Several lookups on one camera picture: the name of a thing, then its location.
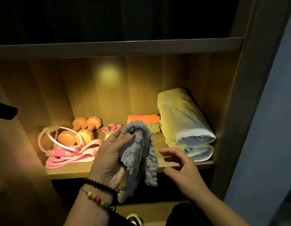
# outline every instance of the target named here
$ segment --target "bracelet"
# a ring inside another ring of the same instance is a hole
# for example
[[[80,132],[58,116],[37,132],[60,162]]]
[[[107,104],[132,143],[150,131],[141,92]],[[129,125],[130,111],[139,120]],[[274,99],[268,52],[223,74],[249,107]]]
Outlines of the bracelet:
[[[83,180],[84,180],[84,183],[87,183],[87,184],[92,185],[92,186],[96,186],[97,188],[100,188],[102,190],[109,191],[110,193],[112,193],[113,197],[117,196],[117,191],[116,190],[113,190],[109,186],[106,186],[104,184],[101,184],[99,182],[96,182],[96,181],[91,180],[91,179],[88,179],[88,178],[84,178]]]
[[[110,205],[104,201],[101,201],[101,198],[97,196],[97,194],[92,193],[91,191],[85,190],[83,187],[80,188],[81,191],[85,192],[87,198],[94,201],[98,206],[102,207],[104,210],[107,211],[108,214],[113,213],[116,211],[115,205]]]

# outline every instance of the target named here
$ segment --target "gray wall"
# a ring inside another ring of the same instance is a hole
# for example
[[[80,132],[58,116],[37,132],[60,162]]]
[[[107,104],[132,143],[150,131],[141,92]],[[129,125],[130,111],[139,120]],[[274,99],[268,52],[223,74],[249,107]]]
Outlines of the gray wall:
[[[268,225],[291,189],[291,16],[225,203],[250,225]]]

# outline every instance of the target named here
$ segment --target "orange cloth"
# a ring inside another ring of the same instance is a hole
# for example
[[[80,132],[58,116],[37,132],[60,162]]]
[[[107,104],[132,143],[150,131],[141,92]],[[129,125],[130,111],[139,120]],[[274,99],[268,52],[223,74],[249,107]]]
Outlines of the orange cloth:
[[[130,115],[128,116],[128,123],[132,121],[143,121],[145,124],[151,124],[151,123],[158,123],[160,117],[157,114],[153,115],[141,115],[141,116],[135,116],[135,115]]]

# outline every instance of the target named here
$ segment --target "person's right hand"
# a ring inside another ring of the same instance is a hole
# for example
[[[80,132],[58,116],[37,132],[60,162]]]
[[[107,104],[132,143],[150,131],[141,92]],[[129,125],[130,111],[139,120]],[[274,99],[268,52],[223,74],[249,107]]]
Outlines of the person's right hand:
[[[194,161],[178,148],[164,148],[159,151],[166,162],[177,162],[180,171],[166,167],[164,173],[178,186],[179,190],[190,200],[198,201],[203,195],[209,194],[210,190],[205,185]]]

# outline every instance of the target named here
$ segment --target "hand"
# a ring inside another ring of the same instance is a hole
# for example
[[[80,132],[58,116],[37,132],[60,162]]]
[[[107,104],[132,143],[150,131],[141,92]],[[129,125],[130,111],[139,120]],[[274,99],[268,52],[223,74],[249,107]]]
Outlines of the hand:
[[[110,186],[113,189],[119,186],[125,175],[125,167],[119,161],[118,152],[134,137],[134,134],[130,133],[119,137],[121,130],[122,128],[115,131],[100,146],[89,174],[89,179]]]
[[[166,167],[164,173],[170,177],[178,186],[179,190],[190,200],[197,202],[204,194],[209,194],[210,190],[205,185],[194,161],[185,155],[178,148],[164,148],[159,151],[166,162],[176,162],[180,165],[180,171],[171,167]]]

